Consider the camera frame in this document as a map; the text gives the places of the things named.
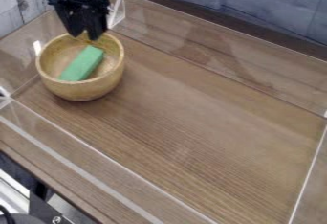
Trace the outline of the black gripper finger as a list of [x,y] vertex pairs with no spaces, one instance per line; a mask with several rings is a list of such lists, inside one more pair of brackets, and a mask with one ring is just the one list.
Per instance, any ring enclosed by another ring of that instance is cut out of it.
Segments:
[[53,8],[69,35],[77,37],[84,31],[81,4],[76,2],[56,2]]
[[107,29],[108,0],[92,0],[83,6],[84,29],[91,40],[97,40]]

